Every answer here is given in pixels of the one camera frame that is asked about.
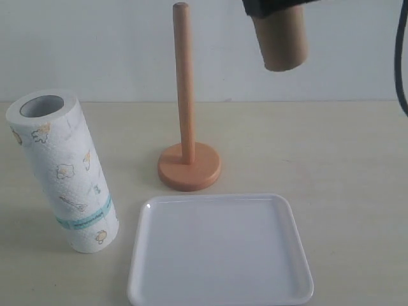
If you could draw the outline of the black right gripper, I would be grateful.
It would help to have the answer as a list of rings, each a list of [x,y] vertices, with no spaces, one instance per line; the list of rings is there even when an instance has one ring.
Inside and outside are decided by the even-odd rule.
[[[316,0],[242,0],[245,13],[250,17],[266,18],[278,11],[293,8]]]

